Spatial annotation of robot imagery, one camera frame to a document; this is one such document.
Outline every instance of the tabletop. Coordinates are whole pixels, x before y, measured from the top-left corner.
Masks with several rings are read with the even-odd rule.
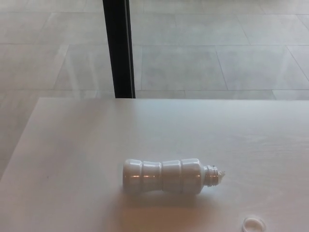
[[[125,159],[226,171],[197,196],[122,193]],[[307,101],[40,99],[0,182],[1,232],[307,231]]]

